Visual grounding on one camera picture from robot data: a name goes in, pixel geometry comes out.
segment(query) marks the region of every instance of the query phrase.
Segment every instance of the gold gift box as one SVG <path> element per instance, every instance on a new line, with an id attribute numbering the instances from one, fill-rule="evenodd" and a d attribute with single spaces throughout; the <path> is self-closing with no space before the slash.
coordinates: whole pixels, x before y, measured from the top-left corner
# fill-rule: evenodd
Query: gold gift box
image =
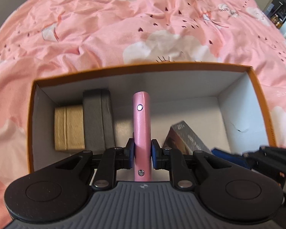
<path id="1" fill-rule="evenodd" d="M 55 151 L 85 149 L 82 105 L 55 108 L 54 128 Z"/>

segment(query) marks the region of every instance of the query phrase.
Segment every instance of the gray rubber pad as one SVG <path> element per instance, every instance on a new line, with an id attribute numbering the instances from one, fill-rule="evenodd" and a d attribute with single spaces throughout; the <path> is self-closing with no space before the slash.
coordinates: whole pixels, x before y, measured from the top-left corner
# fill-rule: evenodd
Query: gray rubber pad
<path id="1" fill-rule="evenodd" d="M 118 182 L 110 191 L 95 193 L 74 216 L 52 224 L 18 220 L 8 229 L 279 229 L 273 221 L 236 225 L 221 221 L 199 204 L 191 192 L 173 189 L 168 182 Z"/>

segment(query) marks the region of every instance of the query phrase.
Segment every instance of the logo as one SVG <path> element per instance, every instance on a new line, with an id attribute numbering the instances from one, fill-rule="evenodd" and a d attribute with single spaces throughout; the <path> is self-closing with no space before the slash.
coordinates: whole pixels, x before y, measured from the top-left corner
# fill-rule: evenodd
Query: logo
<path id="1" fill-rule="evenodd" d="M 142 189 L 146 189 L 146 188 L 148 188 L 148 185 L 144 183 L 144 184 L 141 184 L 139 187 Z"/>

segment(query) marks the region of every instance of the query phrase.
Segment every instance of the metal bolt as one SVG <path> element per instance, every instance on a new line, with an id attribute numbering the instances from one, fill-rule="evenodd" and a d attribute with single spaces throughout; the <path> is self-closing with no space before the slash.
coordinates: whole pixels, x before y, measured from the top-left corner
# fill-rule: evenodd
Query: metal bolt
<path id="1" fill-rule="evenodd" d="M 109 185 L 109 182 L 106 180 L 97 180 L 94 183 L 94 186 L 96 186 L 97 188 L 105 188 Z"/>
<path id="2" fill-rule="evenodd" d="M 140 177 L 142 177 L 142 176 L 144 176 L 144 171 L 141 169 L 141 170 L 138 171 L 138 174 L 139 174 Z"/>
<path id="3" fill-rule="evenodd" d="M 138 105 L 138 106 L 137 106 L 137 109 L 138 109 L 138 111 L 141 111 L 141 110 L 143 109 L 143 105 L 141 105 L 141 104 Z"/>
<path id="4" fill-rule="evenodd" d="M 178 182 L 178 186 L 180 188 L 189 188 L 191 186 L 193 186 L 193 183 L 191 181 L 188 180 L 182 180 Z"/>

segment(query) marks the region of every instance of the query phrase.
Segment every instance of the pink bedsheet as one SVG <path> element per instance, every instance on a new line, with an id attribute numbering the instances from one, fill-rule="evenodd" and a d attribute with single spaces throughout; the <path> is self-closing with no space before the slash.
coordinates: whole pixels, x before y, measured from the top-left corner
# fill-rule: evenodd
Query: pink bedsheet
<path id="1" fill-rule="evenodd" d="M 144 61 L 255 68 L 286 146 L 286 41 L 254 0 L 28 0 L 0 29 L 0 228 L 5 188 L 28 173 L 35 78 Z"/>

